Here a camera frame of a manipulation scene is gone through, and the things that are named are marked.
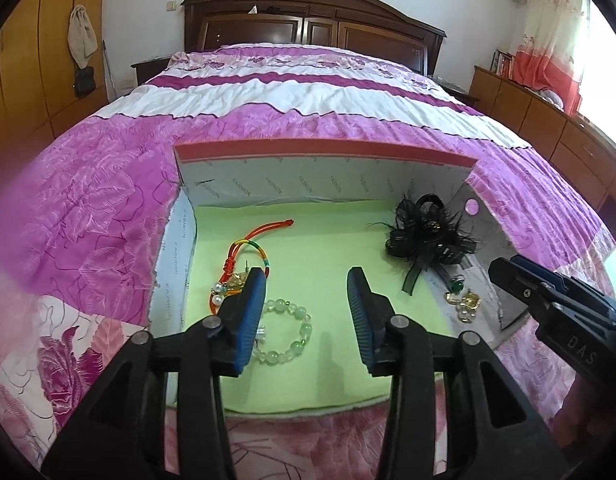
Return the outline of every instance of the striped bedding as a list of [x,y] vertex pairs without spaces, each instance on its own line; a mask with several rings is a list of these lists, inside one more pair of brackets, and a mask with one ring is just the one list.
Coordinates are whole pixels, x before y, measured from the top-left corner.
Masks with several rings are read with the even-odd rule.
[[[468,182],[520,253],[613,293],[603,262],[616,244],[596,213],[524,140],[430,79],[315,46],[176,54],[162,74],[57,139],[0,199],[0,421],[31,462],[40,465],[103,367],[149,324],[153,266],[180,187],[173,143],[281,137],[473,156]],[[535,327],[526,323],[498,353],[549,421],[573,372]],[[237,475],[371,478],[385,416],[379,405],[229,420]],[[443,442],[441,416],[437,430]],[[173,470],[174,431],[169,424]]]

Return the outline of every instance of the black hair accessory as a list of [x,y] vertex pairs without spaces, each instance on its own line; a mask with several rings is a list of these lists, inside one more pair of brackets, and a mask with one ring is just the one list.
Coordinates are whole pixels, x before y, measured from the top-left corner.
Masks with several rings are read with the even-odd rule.
[[435,194],[423,195],[417,202],[404,198],[395,215],[395,224],[386,251],[390,256],[412,262],[401,290],[412,296],[419,274],[431,267],[448,288],[450,276],[442,265],[458,265],[466,254],[476,251],[476,240],[461,229],[461,216],[451,215]]

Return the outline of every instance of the green bead bracelet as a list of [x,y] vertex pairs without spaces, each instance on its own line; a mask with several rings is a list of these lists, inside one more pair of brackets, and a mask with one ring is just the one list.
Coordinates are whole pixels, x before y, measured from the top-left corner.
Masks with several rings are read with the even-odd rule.
[[252,350],[252,357],[257,359],[260,363],[265,363],[270,366],[274,366],[277,364],[284,364],[292,361],[294,358],[299,357],[303,353],[303,349],[310,341],[310,337],[312,336],[312,325],[310,321],[312,318],[310,314],[306,312],[306,309],[302,306],[297,306],[294,303],[290,303],[290,301],[286,300],[267,300],[264,304],[264,313],[266,312],[276,312],[277,314],[283,314],[287,312],[295,319],[301,322],[301,326],[299,327],[299,340],[293,341],[285,352],[275,352],[274,350],[269,352],[264,352],[259,349],[259,344],[263,344],[265,342],[265,327],[260,326],[257,330],[257,345]]

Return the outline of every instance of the screw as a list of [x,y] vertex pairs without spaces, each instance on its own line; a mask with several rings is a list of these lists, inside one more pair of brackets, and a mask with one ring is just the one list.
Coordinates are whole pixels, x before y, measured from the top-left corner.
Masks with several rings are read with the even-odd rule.
[[221,325],[221,318],[219,316],[204,317],[201,324],[209,330],[213,330]]
[[148,339],[150,339],[149,333],[147,333],[146,330],[141,330],[140,332],[135,332],[130,338],[130,341],[136,345],[143,345],[148,342]]
[[402,316],[398,314],[397,316],[392,316],[390,318],[390,323],[393,327],[396,328],[405,328],[410,324],[410,320],[406,316]]
[[476,346],[481,343],[481,338],[476,332],[464,332],[461,338],[470,346]]

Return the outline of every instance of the red cord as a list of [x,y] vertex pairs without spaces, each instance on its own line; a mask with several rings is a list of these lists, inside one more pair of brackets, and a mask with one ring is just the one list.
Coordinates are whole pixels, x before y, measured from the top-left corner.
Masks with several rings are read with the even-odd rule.
[[[243,239],[251,240],[255,236],[259,236],[265,233],[266,231],[271,231],[272,229],[278,229],[280,227],[290,227],[292,224],[294,224],[294,220],[292,219],[285,220],[283,222],[270,222],[269,224],[263,224],[257,227],[256,229],[254,229],[253,231],[249,232],[245,237],[243,237]],[[219,278],[219,281],[221,283],[228,281],[228,279],[232,276],[232,273],[234,272],[234,266],[237,262],[237,253],[239,252],[239,248],[241,248],[240,245],[236,246],[235,244],[232,244],[230,246],[230,249],[228,249],[228,257],[226,258],[226,261],[223,264],[223,274]],[[270,272],[270,269],[265,270],[266,277],[268,277],[269,272]],[[210,304],[210,311],[213,314],[217,314],[217,308],[213,304],[212,294],[210,295],[209,304]]]

